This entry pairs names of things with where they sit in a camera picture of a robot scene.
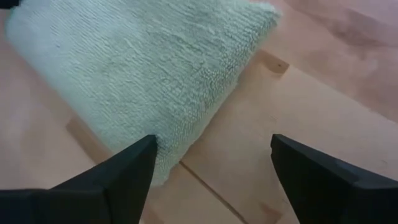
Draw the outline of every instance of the terry cloth texture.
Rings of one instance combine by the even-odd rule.
[[[114,153],[155,134],[159,185],[277,18],[240,0],[23,0],[6,35]]]

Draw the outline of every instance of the folded towel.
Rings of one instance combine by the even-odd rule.
[[[111,151],[155,134],[158,185],[277,18],[240,0],[23,0],[6,35]]]

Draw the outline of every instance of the wooden floor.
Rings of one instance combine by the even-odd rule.
[[[167,183],[151,190],[146,224],[297,223],[270,161],[273,133],[398,179],[398,2],[271,2],[284,17],[262,48],[289,69],[278,75],[255,55]],[[92,167],[65,129],[73,116],[0,35],[0,189],[51,187]]]

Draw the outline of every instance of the black object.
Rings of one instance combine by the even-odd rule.
[[[156,154],[146,136],[52,189],[0,190],[0,223],[139,223]]]
[[[271,142],[278,178],[301,224],[398,223],[398,182],[281,134]]]
[[[0,0],[0,9],[10,9],[18,6],[21,0]]]

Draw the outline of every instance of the towel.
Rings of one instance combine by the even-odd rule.
[[[6,36],[112,152],[155,134],[159,185],[277,18],[242,0],[23,0]]]

